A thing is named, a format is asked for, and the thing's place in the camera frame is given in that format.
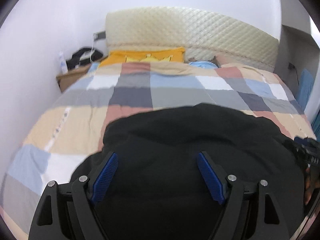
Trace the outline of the person's right hand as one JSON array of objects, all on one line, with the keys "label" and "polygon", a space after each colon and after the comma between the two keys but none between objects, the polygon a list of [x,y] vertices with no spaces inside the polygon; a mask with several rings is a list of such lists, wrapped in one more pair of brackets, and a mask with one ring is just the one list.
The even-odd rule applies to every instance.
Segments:
[{"label": "person's right hand", "polygon": [[304,204],[308,204],[314,189],[319,188],[319,168],[310,166],[305,172]]}]

